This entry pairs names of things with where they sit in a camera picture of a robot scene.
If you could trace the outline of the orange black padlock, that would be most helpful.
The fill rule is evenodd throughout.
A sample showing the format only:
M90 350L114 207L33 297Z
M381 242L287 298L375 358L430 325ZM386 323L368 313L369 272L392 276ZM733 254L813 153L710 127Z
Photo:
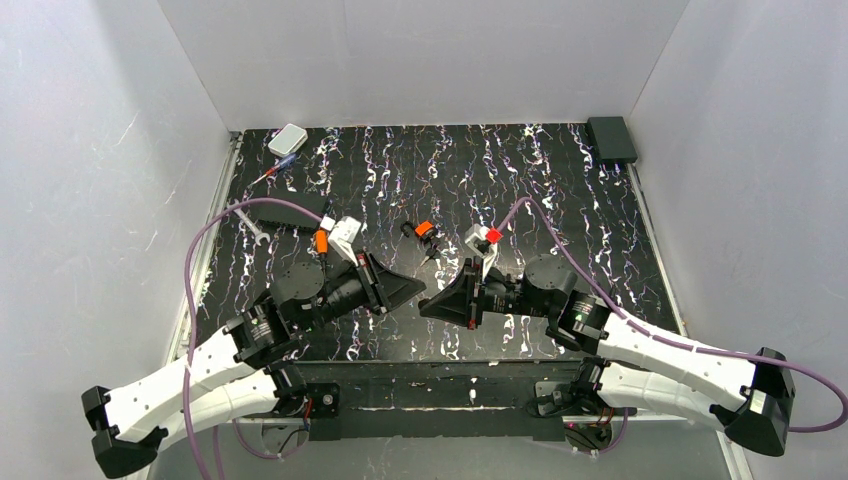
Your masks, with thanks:
M405 237L415 237L421 242L429 241L437 235L436 227L429 221L423 221L418 224L413 224L410 221L405 221L401 224L400 230Z

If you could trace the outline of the black keys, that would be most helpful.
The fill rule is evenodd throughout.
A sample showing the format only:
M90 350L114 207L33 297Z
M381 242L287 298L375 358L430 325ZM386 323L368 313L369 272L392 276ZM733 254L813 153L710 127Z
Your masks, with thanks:
M431 239L426 242L425 256L421 263L420 267L423 267L427 262L431 260L435 260L440 255L440 247L441 242L439 240Z

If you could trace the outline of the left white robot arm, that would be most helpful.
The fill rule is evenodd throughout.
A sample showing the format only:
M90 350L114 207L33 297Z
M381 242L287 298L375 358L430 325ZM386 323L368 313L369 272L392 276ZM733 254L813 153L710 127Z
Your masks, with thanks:
M95 461L109 479L150 465L182 433L276 409L304 392L284 363L307 334L363 308L379 315L426 288L371 253L325 271L301 262L278 275L255 302L205 342L154 373L122 387L81 395Z

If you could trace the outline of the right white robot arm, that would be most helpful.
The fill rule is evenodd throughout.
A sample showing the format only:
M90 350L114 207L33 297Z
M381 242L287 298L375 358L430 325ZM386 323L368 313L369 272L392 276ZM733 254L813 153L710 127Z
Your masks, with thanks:
M585 392L609 408L683 417L755 453L784 454L795 387L782 353L767 347L756 355L731 353L688 342L630 313L616 315L576 283L561 256L534 257L518 278L485 272L473 257L418 307L424 317L470 330L486 313L543 318L556 344L590 357L574 394Z

